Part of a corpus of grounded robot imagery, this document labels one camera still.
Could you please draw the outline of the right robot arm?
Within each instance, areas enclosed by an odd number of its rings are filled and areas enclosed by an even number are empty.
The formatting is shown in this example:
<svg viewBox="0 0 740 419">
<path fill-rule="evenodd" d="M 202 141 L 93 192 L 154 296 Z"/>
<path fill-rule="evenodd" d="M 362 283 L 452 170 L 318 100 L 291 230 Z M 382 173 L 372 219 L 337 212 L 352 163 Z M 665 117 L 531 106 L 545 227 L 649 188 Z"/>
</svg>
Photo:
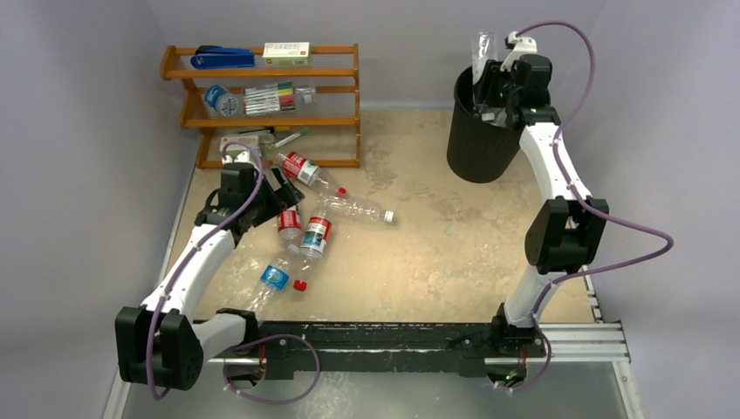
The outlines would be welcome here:
<svg viewBox="0 0 740 419">
<path fill-rule="evenodd" d="M 561 119 L 551 104 L 551 78 L 548 58 L 525 53 L 508 63 L 488 60 L 474 84 L 476 99 L 496 109 L 504 117 L 504 129 L 517 135 L 543 200 L 524 238 L 529 265 L 492 322 L 490 344 L 502 355 L 538 339 L 536 319 L 557 291 L 558 278 L 579 271 L 595 257 L 606 222 L 577 199 L 609 210 L 606 200 L 591 197 L 578 180 L 557 135 Z"/>
</svg>

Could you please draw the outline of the black ribbed waste bin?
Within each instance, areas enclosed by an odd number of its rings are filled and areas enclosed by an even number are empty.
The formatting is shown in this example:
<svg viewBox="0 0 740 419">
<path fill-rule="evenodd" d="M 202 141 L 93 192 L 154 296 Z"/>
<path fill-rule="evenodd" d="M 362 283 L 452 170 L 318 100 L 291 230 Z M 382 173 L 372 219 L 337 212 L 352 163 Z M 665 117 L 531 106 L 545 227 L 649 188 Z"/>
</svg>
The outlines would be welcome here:
<svg viewBox="0 0 740 419">
<path fill-rule="evenodd" d="M 519 151 L 519 131 L 496 127 L 474 113 L 472 70 L 458 75 L 446 159 L 467 182 L 488 183 L 501 177 Z"/>
</svg>

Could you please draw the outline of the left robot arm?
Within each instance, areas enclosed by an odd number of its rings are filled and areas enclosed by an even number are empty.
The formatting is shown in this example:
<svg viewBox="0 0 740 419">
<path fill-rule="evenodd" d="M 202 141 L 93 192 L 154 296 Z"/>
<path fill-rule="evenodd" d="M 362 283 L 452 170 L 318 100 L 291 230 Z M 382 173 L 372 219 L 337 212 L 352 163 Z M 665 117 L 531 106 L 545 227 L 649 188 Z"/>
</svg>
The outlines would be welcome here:
<svg viewBox="0 0 740 419">
<path fill-rule="evenodd" d="M 226 164 L 172 270 L 138 306 L 121 308 L 115 318 L 121 380 L 152 390 L 189 390 L 204 363 L 218 354 L 230 349 L 253 355 L 260 345 L 254 312 L 223 308 L 200 324 L 192 316 L 243 235 L 304 197 L 278 165 L 260 171 L 248 162 Z"/>
</svg>

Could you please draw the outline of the white label clear bottle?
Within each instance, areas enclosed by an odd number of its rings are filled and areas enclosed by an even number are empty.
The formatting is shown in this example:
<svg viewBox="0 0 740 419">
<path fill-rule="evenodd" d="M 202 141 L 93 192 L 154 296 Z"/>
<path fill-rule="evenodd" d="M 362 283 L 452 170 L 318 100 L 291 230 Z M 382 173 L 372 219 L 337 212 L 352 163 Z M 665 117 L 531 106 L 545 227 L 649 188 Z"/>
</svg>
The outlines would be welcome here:
<svg viewBox="0 0 740 419">
<path fill-rule="evenodd" d="M 489 60 L 497 60 L 497 34 L 493 31 L 479 31 L 470 42 L 472 84 L 475 85 L 483 75 Z"/>
</svg>

